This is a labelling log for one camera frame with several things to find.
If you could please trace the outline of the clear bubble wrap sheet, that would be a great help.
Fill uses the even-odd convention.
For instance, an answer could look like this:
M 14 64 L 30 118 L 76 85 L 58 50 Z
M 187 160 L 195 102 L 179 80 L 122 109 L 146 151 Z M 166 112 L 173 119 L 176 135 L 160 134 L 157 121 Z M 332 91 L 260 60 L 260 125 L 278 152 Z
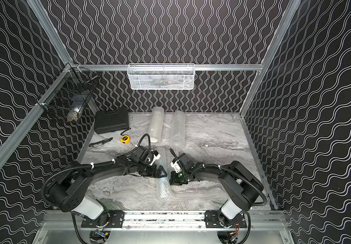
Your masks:
M 159 166 L 162 166 L 167 173 L 167 176 L 157 179 L 157 198 L 161 201 L 167 201 L 174 197 L 173 192 L 170 187 L 170 173 L 168 169 L 168 160 L 165 147 L 157 147 L 155 150 L 159 153 L 160 159 L 156 161 Z

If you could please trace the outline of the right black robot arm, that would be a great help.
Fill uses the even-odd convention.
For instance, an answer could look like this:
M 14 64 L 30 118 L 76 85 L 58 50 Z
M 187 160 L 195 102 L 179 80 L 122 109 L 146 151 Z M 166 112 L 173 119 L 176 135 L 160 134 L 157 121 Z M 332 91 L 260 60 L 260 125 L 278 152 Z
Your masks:
M 228 200 L 213 220 L 214 224 L 222 228 L 233 227 L 236 217 L 246 213 L 253 206 L 268 204 L 261 181 L 239 161 L 232 161 L 226 165 L 190 162 L 171 172 L 169 184 L 182 186 L 201 181 L 220 183 L 228 195 Z

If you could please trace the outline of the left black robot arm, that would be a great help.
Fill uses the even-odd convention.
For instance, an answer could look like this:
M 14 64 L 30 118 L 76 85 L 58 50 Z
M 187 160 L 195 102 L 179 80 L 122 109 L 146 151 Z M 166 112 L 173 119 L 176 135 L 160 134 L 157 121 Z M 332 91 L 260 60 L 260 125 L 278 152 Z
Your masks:
M 63 212 L 81 215 L 94 221 L 95 226 L 104 227 L 110 221 L 109 210 L 98 200 L 86 196 L 88 187 L 107 178 L 135 173 L 138 177 L 167 177 L 163 166 L 128 156 L 118 156 L 111 161 L 96 164 L 74 162 L 44 182 L 41 196 L 47 204 Z

